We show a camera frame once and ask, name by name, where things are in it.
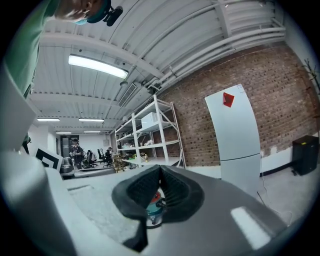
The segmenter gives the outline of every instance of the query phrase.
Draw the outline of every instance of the cable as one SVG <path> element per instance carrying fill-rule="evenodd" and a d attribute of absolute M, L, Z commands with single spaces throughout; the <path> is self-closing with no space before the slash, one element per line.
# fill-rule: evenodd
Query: cable
<path fill-rule="evenodd" d="M 260 197 L 260 199 L 261 199 L 261 201 L 262 201 L 262 203 L 263 203 L 265 206 L 267 206 L 269 209 L 273 210 L 274 212 L 276 212 L 276 213 L 279 214 L 279 215 L 282 215 L 282 214 L 285 214 L 285 213 L 290 213 L 290 215 L 291 215 L 290 221 L 289 221 L 289 223 L 287 224 L 288 226 L 290 226 L 290 225 L 291 225 L 291 221 L 292 221 L 292 217 L 293 217 L 293 213 L 292 213 L 291 211 L 279 212 L 279 211 L 277 211 L 277 210 L 275 210 L 275 209 L 273 209 L 273 208 L 270 207 L 270 205 L 271 205 L 271 200 L 270 200 L 270 197 L 269 197 L 269 195 L 268 195 L 268 190 L 267 190 L 267 188 L 266 188 L 266 186 L 265 186 L 264 172 L 262 172 L 262 184 L 263 184 L 263 187 L 264 187 L 264 189 L 265 189 L 266 197 L 268 198 L 269 204 L 268 204 L 268 206 L 267 206 L 267 205 L 265 204 L 265 202 L 262 200 L 260 194 L 257 192 L 258 195 L 259 195 L 259 197 Z"/>

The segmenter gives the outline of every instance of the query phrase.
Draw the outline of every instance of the office chair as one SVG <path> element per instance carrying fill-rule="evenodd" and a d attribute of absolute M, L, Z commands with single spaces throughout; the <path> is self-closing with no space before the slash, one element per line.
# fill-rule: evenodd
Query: office chair
<path fill-rule="evenodd" d="M 103 167 L 113 167 L 114 166 L 112 164 L 112 157 L 111 157 L 110 151 L 108 149 L 105 152 L 105 162 L 106 162 L 106 164 Z"/>
<path fill-rule="evenodd" d="M 93 152 L 91 150 L 88 150 L 86 155 L 87 155 L 87 161 L 89 163 L 89 167 L 95 168 L 95 166 L 99 166 L 98 164 L 95 163 L 95 161 L 97 161 L 97 160 L 92 161 Z"/>
<path fill-rule="evenodd" d="M 102 148 L 98 149 L 99 159 L 102 160 L 101 163 L 106 163 L 106 157 Z"/>

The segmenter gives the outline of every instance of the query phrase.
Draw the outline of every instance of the black box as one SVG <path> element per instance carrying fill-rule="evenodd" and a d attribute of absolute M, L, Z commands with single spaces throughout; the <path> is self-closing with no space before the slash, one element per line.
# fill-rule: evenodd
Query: black box
<path fill-rule="evenodd" d="M 292 167 L 299 175 L 305 175 L 317 168 L 319 138 L 303 136 L 292 142 Z"/>

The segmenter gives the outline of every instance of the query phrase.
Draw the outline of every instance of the ceiling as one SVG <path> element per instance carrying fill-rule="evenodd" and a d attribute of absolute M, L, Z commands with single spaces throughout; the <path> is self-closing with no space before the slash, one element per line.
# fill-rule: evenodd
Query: ceiling
<path fill-rule="evenodd" d="M 112 0 L 112 6 L 123 8 L 112 27 L 57 20 L 45 26 L 28 101 L 38 117 L 60 118 L 52 123 L 56 131 L 109 133 L 152 93 L 226 55 L 285 37 L 272 1 Z M 113 75 L 69 65 L 70 54 L 128 70 L 128 85 L 120 86 L 123 80 Z M 119 106 L 132 83 L 137 89 Z"/>

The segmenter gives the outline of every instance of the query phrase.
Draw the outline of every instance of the face mask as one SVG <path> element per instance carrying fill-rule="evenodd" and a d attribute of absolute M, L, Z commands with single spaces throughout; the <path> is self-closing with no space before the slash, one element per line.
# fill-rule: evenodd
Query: face mask
<path fill-rule="evenodd" d="M 82 19 L 82 20 L 76 21 L 74 23 L 77 24 L 77 25 L 84 25 L 84 24 L 87 23 L 87 20 L 86 19 Z"/>

